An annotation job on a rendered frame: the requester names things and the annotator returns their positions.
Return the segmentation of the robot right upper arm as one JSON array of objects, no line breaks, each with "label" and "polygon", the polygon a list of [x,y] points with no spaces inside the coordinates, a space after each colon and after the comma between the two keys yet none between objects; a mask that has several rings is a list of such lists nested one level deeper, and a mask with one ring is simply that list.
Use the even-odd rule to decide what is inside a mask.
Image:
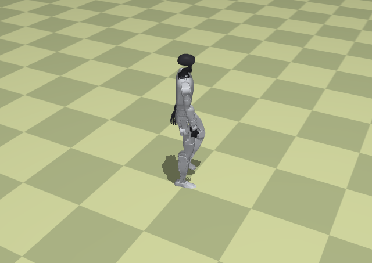
[{"label": "robot right upper arm", "polygon": [[191,105],[191,87],[189,86],[189,83],[181,84],[181,94],[183,96],[184,110],[187,113],[187,110],[189,108],[193,108],[193,106]]}]

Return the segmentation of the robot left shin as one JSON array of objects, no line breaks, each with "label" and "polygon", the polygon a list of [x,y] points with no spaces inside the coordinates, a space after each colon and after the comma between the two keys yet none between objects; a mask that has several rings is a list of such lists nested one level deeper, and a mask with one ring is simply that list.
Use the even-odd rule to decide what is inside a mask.
[{"label": "robot left shin", "polygon": [[[192,158],[193,158],[195,152],[199,149],[199,147],[200,147],[200,145],[201,145],[203,139],[204,139],[204,137],[203,137],[203,138],[200,138],[200,139],[199,139],[199,138],[195,138],[194,151],[193,151],[193,153],[192,153],[192,155],[191,155],[191,157],[190,157],[190,162],[191,162],[191,160],[192,160]],[[190,163],[190,162],[189,162],[189,163]]]}]

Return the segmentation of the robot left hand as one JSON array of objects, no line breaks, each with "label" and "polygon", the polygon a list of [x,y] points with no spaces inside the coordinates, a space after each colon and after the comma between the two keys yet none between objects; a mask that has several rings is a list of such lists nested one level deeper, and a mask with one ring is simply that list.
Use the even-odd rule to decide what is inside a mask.
[{"label": "robot left hand", "polygon": [[[174,125],[174,123],[175,123],[175,125],[177,125],[176,124],[176,120],[174,119],[175,118],[175,113],[176,113],[176,105],[174,106],[174,111],[173,111],[173,113],[172,113],[172,115],[171,115],[171,119],[170,119],[170,122],[171,122],[171,124],[172,124],[172,122],[173,122],[173,125]],[[173,120],[172,120],[173,119]]]}]

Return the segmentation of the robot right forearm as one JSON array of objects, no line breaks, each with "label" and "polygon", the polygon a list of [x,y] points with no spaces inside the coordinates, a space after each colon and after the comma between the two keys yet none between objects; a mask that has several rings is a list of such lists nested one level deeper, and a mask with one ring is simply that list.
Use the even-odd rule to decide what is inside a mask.
[{"label": "robot right forearm", "polygon": [[189,127],[192,128],[192,131],[197,130],[196,121],[195,121],[195,114],[194,114],[194,109],[193,108],[189,108],[187,110],[186,117],[187,117],[188,122],[189,122]]}]

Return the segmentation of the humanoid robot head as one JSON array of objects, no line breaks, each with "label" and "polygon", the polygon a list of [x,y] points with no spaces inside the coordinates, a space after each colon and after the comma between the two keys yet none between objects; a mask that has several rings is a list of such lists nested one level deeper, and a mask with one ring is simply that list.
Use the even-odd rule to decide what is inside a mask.
[{"label": "humanoid robot head", "polygon": [[182,54],[177,59],[178,64],[183,66],[188,66],[186,68],[183,68],[181,72],[178,73],[178,79],[184,79],[185,75],[188,75],[189,78],[190,75],[188,74],[192,72],[192,65],[195,63],[195,57],[190,54]]}]

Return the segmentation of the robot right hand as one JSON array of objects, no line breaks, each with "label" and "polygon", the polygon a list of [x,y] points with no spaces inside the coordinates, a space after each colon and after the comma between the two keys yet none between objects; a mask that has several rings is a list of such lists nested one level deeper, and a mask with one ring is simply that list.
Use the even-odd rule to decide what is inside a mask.
[{"label": "robot right hand", "polygon": [[191,137],[197,138],[197,134],[199,134],[199,132],[197,130],[192,131],[192,128],[190,127],[190,132],[191,132]]}]

